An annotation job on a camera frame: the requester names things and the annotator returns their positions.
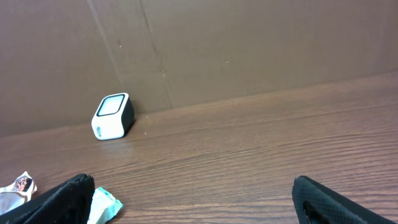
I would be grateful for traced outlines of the beige brown snack pouch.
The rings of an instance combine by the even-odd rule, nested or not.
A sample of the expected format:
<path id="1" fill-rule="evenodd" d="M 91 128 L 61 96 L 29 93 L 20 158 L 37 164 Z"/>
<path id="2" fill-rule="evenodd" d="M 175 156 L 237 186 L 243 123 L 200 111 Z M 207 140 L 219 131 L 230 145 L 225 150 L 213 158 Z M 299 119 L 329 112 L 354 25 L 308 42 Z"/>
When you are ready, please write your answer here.
<path id="1" fill-rule="evenodd" d="M 11 185 L 1 187 L 1 215 L 29 202 L 36 191 L 37 185 L 27 171 Z"/>

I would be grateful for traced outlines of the teal wet wipes pack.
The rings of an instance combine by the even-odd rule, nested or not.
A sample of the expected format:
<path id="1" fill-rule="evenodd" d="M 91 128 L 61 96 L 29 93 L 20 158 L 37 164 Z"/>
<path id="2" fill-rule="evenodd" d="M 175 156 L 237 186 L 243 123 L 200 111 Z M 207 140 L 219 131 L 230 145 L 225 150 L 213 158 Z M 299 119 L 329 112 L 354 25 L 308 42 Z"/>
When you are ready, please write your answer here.
<path id="1" fill-rule="evenodd" d="M 87 224 L 105 224 L 123 208 L 123 204 L 102 187 L 95 189 Z"/>

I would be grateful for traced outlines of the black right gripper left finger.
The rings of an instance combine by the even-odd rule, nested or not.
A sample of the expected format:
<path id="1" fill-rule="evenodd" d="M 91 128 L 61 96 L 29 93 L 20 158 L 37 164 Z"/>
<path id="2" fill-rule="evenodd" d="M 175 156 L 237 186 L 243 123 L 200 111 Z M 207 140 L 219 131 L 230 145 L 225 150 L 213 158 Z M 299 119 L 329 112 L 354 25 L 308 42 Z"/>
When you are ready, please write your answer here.
<path id="1" fill-rule="evenodd" d="M 5 224 L 86 224 L 95 191 L 92 176 L 78 174 L 1 215 Z"/>

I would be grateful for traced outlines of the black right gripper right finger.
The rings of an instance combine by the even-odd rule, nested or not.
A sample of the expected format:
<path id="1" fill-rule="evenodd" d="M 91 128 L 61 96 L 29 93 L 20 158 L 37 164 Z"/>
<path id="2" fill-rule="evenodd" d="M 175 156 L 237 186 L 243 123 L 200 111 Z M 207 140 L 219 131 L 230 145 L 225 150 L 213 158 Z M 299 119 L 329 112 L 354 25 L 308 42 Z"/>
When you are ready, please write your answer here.
<path id="1" fill-rule="evenodd" d="M 300 224 L 395 224 L 304 175 L 294 180 L 292 200 Z"/>

